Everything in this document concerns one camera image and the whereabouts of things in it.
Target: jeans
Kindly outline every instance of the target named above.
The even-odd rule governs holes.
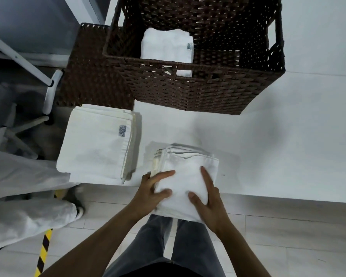
[[[171,260],[163,257],[172,218],[150,215],[134,241],[105,270],[103,277],[119,277],[144,266],[170,262],[203,277],[225,277],[209,233],[202,223],[178,220]]]

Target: wicker basket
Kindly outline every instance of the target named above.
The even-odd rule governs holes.
[[[125,20],[118,27],[121,11]],[[269,48],[268,26],[273,21],[276,43]],[[189,32],[194,37],[194,63],[140,59],[141,41],[149,27]],[[281,3],[119,0],[103,55],[139,101],[187,111],[240,114],[285,72]],[[176,70],[192,70],[193,77],[177,76]]]

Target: folded white towel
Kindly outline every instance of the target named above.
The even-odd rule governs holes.
[[[208,192],[200,167],[204,166],[215,181],[218,164],[219,161],[212,154],[202,149],[173,145],[158,151],[153,160],[152,175],[168,170],[175,170],[175,175],[155,185],[155,192],[169,188],[173,193],[171,197],[161,201],[153,213],[202,223],[198,212],[189,201],[188,192],[194,192],[204,204],[207,204]]]
[[[148,28],[141,42],[141,58],[192,63],[194,38],[181,29],[160,31]],[[192,77],[192,71],[177,70],[177,76]]]
[[[129,110],[76,107],[56,168],[70,172],[70,181],[123,184],[130,171],[135,131],[135,117]]]

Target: person's right hand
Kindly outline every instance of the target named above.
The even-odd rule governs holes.
[[[193,192],[189,192],[189,200],[196,207],[198,214],[208,228],[217,236],[229,226],[233,226],[227,215],[218,188],[204,167],[200,168],[201,174],[208,190],[208,204],[204,205],[200,198]]]

